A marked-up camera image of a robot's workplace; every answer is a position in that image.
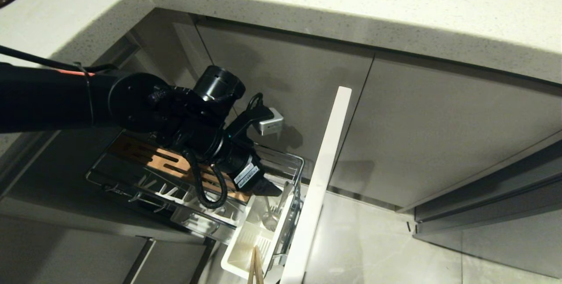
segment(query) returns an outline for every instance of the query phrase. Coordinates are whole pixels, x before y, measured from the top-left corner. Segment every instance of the cabinet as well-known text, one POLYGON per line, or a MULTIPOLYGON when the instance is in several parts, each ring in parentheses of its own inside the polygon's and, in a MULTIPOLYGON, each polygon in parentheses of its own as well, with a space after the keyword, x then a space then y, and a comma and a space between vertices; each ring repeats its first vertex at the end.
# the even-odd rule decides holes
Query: cabinet
POLYGON ((0 216, 2 283, 122 283, 146 239, 0 216))
POLYGON ((374 51, 213 20, 199 22, 197 28, 213 63, 245 84, 245 95, 235 103, 235 110, 242 112, 251 96, 262 92, 264 104, 285 117, 281 135, 261 137, 250 129, 249 136, 305 158, 303 176, 310 178, 338 87, 353 90, 345 134, 374 51))
POLYGON ((559 138, 561 96, 531 80, 377 52, 330 184, 415 206, 559 138))

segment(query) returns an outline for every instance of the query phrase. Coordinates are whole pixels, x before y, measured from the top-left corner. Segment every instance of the floor tile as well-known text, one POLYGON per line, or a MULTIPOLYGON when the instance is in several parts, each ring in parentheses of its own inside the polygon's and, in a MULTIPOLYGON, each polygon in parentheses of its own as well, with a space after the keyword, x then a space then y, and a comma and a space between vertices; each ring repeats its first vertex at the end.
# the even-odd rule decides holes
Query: floor tile
POLYGON ((412 217, 327 194, 305 283, 460 284, 461 255, 413 239, 407 221, 412 217))
POLYGON ((464 255, 462 284, 562 284, 562 280, 464 255))

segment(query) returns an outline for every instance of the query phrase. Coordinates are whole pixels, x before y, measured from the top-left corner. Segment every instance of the white label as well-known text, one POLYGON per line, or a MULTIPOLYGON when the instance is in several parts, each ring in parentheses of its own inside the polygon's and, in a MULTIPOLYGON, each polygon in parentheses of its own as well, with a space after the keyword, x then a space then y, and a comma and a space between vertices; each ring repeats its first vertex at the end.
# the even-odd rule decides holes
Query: white label
POLYGON ((258 171, 259 168, 257 166, 253 166, 253 168, 249 172, 247 172, 247 174, 245 174, 242 180, 240 180, 238 187, 244 186, 244 184, 246 184, 246 182, 248 182, 248 180, 250 180, 253 177, 253 175, 256 174, 258 171))
POLYGON ((253 168, 253 164, 252 164, 252 156, 250 155, 248 158, 248 163, 246 164, 244 170, 240 171, 240 173, 234 178, 234 182, 236 184, 238 184, 238 182, 240 182, 240 180, 242 180, 242 178, 244 178, 244 176, 253 168))

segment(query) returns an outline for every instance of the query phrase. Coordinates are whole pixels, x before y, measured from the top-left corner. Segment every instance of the pull-out drawer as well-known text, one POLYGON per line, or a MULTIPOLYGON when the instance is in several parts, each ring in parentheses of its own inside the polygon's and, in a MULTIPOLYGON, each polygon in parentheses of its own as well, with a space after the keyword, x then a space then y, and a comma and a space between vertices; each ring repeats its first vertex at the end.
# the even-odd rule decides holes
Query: pull-out drawer
MULTIPOLYGON (((279 222, 274 230, 263 224, 267 213, 265 198, 251 197, 223 256, 221 266, 225 270, 248 278, 252 250, 258 246, 266 283, 277 283, 280 279, 281 284, 303 281, 350 96, 351 89, 339 87, 310 184, 306 192, 301 191, 299 185, 289 186, 291 192, 281 204, 279 222)), ((283 180, 277 180, 277 184, 283 188, 283 180)), ((280 198, 268 199, 274 210, 279 208, 280 198)))

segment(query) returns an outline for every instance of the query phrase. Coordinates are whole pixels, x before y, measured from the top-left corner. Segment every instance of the wooden cutting board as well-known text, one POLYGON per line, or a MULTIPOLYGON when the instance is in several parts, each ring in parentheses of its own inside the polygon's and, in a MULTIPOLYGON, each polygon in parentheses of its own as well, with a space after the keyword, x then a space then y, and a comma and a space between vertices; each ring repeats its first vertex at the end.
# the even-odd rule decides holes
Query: wooden cutting board
MULTIPOLYGON (((187 180, 190 183, 195 183, 195 178, 193 178, 193 174, 189 170, 189 163, 175 152, 152 146, 124 134, 121 134, 111 144, 108 152, 131 162, 143 164, 149 168, 187 180)), ((203 178, 203 188, 220 193, 219 181, 213 174, 213 170, 207 165, 200 165, 199 167, 201 168, 201 176, 203 178)), ((232 180, 225 173, 223 173, 223 176, 227 183, 228 196, 242 202, 248 202, 250 194, 236 191, 232 180)))

